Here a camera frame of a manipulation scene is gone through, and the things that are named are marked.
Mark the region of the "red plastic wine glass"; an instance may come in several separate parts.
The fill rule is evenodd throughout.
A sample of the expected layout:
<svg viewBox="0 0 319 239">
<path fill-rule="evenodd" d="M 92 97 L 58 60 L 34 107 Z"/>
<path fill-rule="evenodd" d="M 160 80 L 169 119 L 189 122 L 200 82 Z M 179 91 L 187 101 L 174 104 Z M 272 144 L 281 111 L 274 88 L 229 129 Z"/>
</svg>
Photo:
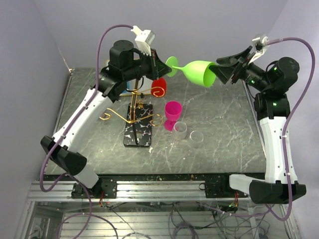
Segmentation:
<svg viewBox="0 0 319 239">
<path fill-rule="evenodd" d="M 161 77 L 152 82 L 151 94 L 155 97 L 161 98 L 166 94 L 166 89 L 166 80 L 163 77 Z"/>
</svg>

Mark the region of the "green plastic wine glass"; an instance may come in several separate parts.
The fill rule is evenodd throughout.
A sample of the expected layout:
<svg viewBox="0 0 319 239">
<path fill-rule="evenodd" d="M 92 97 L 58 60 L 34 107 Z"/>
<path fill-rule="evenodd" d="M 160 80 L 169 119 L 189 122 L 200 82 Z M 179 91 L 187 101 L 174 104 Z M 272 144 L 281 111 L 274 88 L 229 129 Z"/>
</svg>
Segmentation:
<svg viewBox="0 0 319 239">
<path fill-rule="evenodd" d="M 171 68 L 171 72 L 167 76 L 172 77 L 180 70 L 190 82 L 199 86 L 209 88 L 216 79 L 216 75 L 209 68 L 216 65 L 214 62 L 196 60 L 180 67 L 178 59 L 170 56 L 165 64 Z"/>
</svg>

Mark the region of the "pink plastic wine glass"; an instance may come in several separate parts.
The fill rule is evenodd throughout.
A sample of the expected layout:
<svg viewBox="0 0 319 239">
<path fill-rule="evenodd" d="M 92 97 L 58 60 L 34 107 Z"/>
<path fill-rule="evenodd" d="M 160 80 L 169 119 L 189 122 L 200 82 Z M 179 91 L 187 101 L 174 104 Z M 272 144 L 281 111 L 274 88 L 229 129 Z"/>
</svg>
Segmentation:
<svg viewBox="0 0 319 239">
<path fill-rule="evenodd" d="M 182 105 L 177 101 L 170 101 L 165 105 L 164 112 L 166 117 L 164 127 L 166 130 L 172 131 L 182 113 Z"/>
</svg>

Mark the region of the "gold wine glass rack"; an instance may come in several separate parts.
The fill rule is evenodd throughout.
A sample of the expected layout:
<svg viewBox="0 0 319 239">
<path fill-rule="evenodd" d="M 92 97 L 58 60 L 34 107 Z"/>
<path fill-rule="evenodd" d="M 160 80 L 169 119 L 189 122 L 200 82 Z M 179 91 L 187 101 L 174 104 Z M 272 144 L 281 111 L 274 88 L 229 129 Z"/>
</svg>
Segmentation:
<svg viewBox="0 0 319 239">
<path fill-rule="evenodd" d="M 144 78 L 141 79 L 141 87 L 144 84 Z M 101 120 L 109 120 L 111 116 L 118 116 L 125 122 L 123 145 L 125 147 L 150 147 L 152 142 L 153 127 L 161 126 L 164 118 L 160 114 L 154 113 L 154 107 L 151 103 L 146 103 L 146 95 L 142 91 L 138 92 L 139 81 L 135 80 L 134 89 L 128 92 L 132 93 L 131 102 L 128 105 L 127 115 L 124 117 L 111 108 L 99 117 Z"/>
</svg>

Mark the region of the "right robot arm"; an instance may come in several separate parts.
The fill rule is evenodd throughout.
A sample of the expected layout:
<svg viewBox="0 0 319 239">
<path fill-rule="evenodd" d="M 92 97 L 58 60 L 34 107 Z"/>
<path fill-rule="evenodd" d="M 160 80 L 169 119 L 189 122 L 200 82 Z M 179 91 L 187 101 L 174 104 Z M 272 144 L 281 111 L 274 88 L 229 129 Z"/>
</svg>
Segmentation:
<svg viewBox="0 0 319 239">
<path fill-rule="evenodd" d="M 199 70 L 205 87 L 215 78 L 223 84 L 242 80 L 255 88 L 254 110 L 264 138 L 266 172 L 263 180 L 243 174 L 231 174 L 220 184 L 220 193 L 231 197 L 237 190 L 246 193 L 256 204 L 287 204 L 307 192 L 298 182 L 289 152 L 288 119 L 292 115 L 286 92 L 297 81 L 299 64 L 290 57 L 271 62 L 263 70 L 254 61 L 265 53 L 262 48 L 251 53 L 251 47 L 243 52 L 204 62 Z"/>
</svg>

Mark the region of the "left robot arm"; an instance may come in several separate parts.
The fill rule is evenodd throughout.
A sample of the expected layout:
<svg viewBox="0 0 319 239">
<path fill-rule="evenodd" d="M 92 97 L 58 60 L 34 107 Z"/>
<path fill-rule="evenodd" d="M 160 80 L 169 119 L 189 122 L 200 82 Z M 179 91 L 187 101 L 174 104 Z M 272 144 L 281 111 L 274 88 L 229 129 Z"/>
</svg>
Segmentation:
<svg viewBox="0 0 319 239">
<path fill-rule="evenodd" d="M 88 89 L 73 115 L 54 136 L 42 138 L 40 144 L 46 158 L 40 172 L 41 190 L 52 190 L 52 187 L 46 189 L 43 185 L 44 171 L 51 160 L 82 184 L 89 197 L 98 197 L 102 181 L 87 163 L 87 158 L 78 152 L 84 134 L 106 108 L 119 99 L 128 81 L 142 77 L 157 80 L 170 72 L 171 68 L 159 59 L 155 49 L 146 54 L 128 40 L 116 41 L 109 51 L 107 67 L 96 70 L 96 84 Z"/>
</svg>

